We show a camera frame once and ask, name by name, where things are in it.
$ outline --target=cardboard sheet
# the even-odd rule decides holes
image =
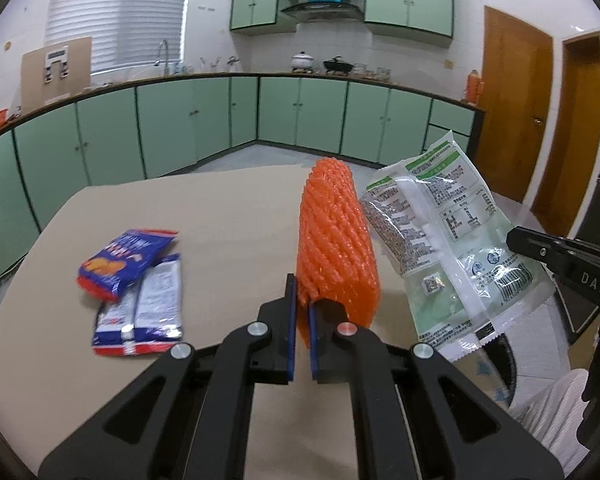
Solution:
[[[216,344],[255,319],[263,302],[283,295],[286,273],[296,266],[309,170],[171,176],[90,187],[67,202],[0,306],[0,430],[33,472],[155,359],[93,354],[98,301],[75,283],[80,263],[128,228],[180,231],[173,250],[182,254],[184,339],[197,348]],[[372,329],[408,347],[416,335],[402,280],[377,246],[376,255],[382,296]],[[312,382],[308,351],[298,343],[296,380],[256,386],[245,478],[353,480],[348,387]]]

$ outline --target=barcode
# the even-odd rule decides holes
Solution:
[[[520,263],[519,266],[509,269],[502,276],[493,280],[493,282],[500,290],[502,301],[507,303],[507,301],[510,301],[522,290],[525,290],[531,284],[533,278],[525,265]]]

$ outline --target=kitchen faucet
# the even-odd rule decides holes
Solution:
[[[154,66],[160,66],[160,53],[162,51],[162,45],[164,44],[164,49],[166,51],[166,58],[164,59],[164,76],[167,77],[169,75],[169,42],[167,40],[162,40],[160,45],[158,45],[158,57],[155,58]]]

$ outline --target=qr code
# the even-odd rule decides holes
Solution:
[[[439,272],[427,276],[422,280],[422,289],[424,290],[425,296],[435,294],[445,288],[445,284],[442,282],[442,277]]]

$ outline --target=range hood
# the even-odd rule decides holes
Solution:
[[[282,9],[282,12],[301,23],[326,22],[330,20],[355,20],[362,22],[365,19],[357,6],[341,2],[307,2],[287,7],[286,9]]]

